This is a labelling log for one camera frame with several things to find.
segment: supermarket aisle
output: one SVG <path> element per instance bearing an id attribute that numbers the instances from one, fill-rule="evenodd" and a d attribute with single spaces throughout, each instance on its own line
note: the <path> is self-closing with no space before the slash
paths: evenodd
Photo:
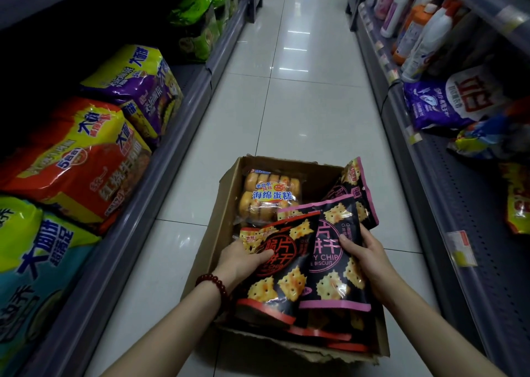
<path id="1" fill-rule="evenodd" d="M 436 306 L 345 4 L 264 0 L 256 23 L 245 26 L 87 376 L 103 372 L 178 303 L 218 180 L 247 153 L 339 166 L 361 156 L 381 222 L 374 234 L 398 272 Z M 380 367 L 314 365 L 265 341 L 215 334 L 180 376 L 430 375 L 389 314 L 386 322 L 392 357 Z"/>

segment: white tile floor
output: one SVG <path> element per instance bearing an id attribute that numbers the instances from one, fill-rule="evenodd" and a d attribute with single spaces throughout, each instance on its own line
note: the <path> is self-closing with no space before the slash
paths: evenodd
<path id="1" fill-rule="evenodd" d="M 381 222 L 374 235 L 404 279 L 437 306 L 357 41 L 348 30 L 346 0 L 263 2 L 256 23 L 240 35 L 87 376 L 100 375 L 177 304 L 218 180 L 247 153 L 339 166 L 361 156 Z M 314 365 L 266 341 L 210 331 L 179 376 L 429 376 L 388 313 L 386 323 L 392 356 L 378 367 Z"/>

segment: red bead bracelet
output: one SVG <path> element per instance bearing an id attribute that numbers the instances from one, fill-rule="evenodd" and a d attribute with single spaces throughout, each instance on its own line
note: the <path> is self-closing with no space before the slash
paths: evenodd
<path id="1" fill-rule="evenodd" d="M 230 296 L 228 292 L 226 291 L 225 285 L 221 282 L 219 278 L 217 278 L 215 275 L 212 275 L 211 273 L 205 273 L 204 275 L 201 275 L 197 278 L 197 281 L 195 282 L 195 286 L 199 285 L 201 282 L 204 282 L 205 280 L 212 281 L 217 288 L 219 289 L 219 292 L 221 293 L 221 308 L 219 309 L 219 313 L 217 313 L 217 317 L 219 317 L 225 310 L 229 309 L 230 304 Z"/>

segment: finger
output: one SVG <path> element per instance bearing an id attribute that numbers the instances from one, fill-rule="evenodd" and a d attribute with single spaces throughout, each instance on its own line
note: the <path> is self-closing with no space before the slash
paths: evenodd
<path id="1" fill-rule="evenodd" d="M 368 247 L 369 249 L 373 249 L 378 246 L 382 247 L 379 240 L 377 240 L 374 237 L 374 235 L 370 233 L 370 231 L 363 224 L 360 224 L 360 226 L 361 226 L 361 236 L 365 242 L 366 247 Z"/>
<path id="2" fill-rule="evenodd" d="M 339 236 L 339 241 L 343 249 L 357 258 L 361 258 L 364 255 L 365 250 L 367 250 L 366 248 L 355 244 L 344 235 Z"/>
<path id="3" fill-rule="evenodd" d="M 258 259 L 258 264 L 263 264 L 264 262 L 267 262 L 272 257 L 273 254 L 274 254 L 274 250 L 269 249 L 269 250 L 265 250 L 259 254 L 254 254 L 254 255 Z"/>

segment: purple instant noodle package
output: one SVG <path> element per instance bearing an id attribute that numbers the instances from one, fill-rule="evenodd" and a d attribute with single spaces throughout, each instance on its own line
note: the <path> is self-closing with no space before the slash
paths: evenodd
<path id="1" fill-rule="evenodd" d="M 416 130 L 434 126 L 462 129 L 500 112 L 511 101 L 485 65 L 447 80 L 404 83 L 405 100 Z"/>
<path id="2" fill-rule="evenodd" d="M 156 48 L 125 45 L 81 82 L 81 93 L 121 107 L 145 141 L 160 144 L 182 91 Z"/>

